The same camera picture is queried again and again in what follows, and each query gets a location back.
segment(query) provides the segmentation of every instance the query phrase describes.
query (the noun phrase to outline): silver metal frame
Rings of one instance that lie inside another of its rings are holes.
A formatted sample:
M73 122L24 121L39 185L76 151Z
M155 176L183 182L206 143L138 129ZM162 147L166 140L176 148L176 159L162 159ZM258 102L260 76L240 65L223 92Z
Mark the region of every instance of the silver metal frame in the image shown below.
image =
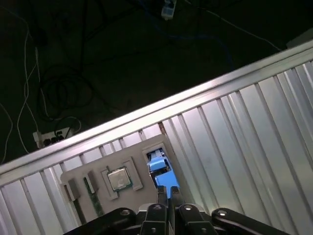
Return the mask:
M260 82L313 58L313 41L281 52L212 81L30 153L0 167L0 187L134 133L203 103Z

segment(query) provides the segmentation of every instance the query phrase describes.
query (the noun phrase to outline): blue component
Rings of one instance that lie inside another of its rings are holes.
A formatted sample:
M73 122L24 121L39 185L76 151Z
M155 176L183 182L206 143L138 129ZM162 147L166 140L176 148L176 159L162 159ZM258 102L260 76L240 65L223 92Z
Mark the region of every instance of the blue component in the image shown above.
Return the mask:
M166 167L164 159L161 158L153 158L150 162L150 171L156 171Z
M156 176L154 176L156 184L158 186L166 186L167 197L170 198L171 186L179 187L171 163L162 149L151 152L148 156L151 158L148 163L150 172L152 175L156 174Z
M167 198L171 197L171 186L179 187L174 171L169 171L155 177L159 186L166 186Z

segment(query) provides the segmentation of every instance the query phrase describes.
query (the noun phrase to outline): cpu processor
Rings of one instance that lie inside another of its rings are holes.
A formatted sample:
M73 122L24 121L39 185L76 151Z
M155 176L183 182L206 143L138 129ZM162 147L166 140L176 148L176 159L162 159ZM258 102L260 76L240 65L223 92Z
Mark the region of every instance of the cpu processor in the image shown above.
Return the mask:
M114 191L121 191L132 185L127 169L120 168L108 173L108 178Z

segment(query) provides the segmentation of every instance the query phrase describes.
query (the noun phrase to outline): power plug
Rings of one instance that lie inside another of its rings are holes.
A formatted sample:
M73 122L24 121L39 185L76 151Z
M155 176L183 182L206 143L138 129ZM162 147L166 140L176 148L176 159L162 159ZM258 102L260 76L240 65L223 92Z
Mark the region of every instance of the power plug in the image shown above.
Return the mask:
M55 136L54 131L42 134L41 132L34 132L33 138L37 145L37 148L47 147L54 143L60 142L66 138L73 136L72 130L69 127L60 129L56 131L57 136Z

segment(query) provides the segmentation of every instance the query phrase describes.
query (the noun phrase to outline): dark floor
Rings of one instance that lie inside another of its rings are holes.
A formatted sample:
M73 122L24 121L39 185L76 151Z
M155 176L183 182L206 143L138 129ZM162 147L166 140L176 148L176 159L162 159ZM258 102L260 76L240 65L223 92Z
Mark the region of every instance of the dark floor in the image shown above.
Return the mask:
M81 1L69 0L66 4L59 0L53 3L45 0L31 2L39 25L48 34L48 46L38 47L41 73L56 63L77 68L81 39ZM131 7L124 0L104 0L103 3L109 16ZM221 0L221 7L217 10L221 17L270 40L282 49L285 49L286 42L312 26L312 18L309 17L310 8L302 1L242 0L226 7L229 3L230 1ZM14 2L3 5L15 12L21 12L21 5L23 9L29 9L25 2L20 5ZM61 24L64 20L60 18L52 20L51 14L56 15L58 11L67 13L68 27ZM31 21L30 11L24 10L20 15ZM23 45L26 29L22 22L1 8L0 16L3 18L0 29L2 78L0 102L6 107L14 122L14 129L8 142L5 160L7 162L25 154L16 123L24 102ZM90 0L88 31L96 27L100 21L98 8ZM179 36L205 34L210 36L210 39L185 40L175 37L169 40L166 34ZM229 62L225 48L220 42L227 46L233 65ZM268 43L225 24L207 12L189 6L183 0L178 0L174 20L169 22L151 20L144 11L137 10L124 19L110 24L86 44L84 63L89 65L84 66L83 76L97 89L98 95L117 109L109 109L103 100L95 98L89 105L69 110L63 115L79 117L83 122L83 130L86 130L277 52ZM34 45L31 40L27 46L27 55L30 71L35 63ZM43 133L53 131L56 123L43 121L38 115L37 75L32 76L29 83L28 104L33 110L39 130ZM82 99L88 95L88 92L80 93ZM0 120L0 156L2 156L10 123L3 111L0 112ZM69 126L72 122L66 120L60 127ZM27 109L24 109L21 117L20 131L26 148L29 151L36 150L32 138L36 127Z

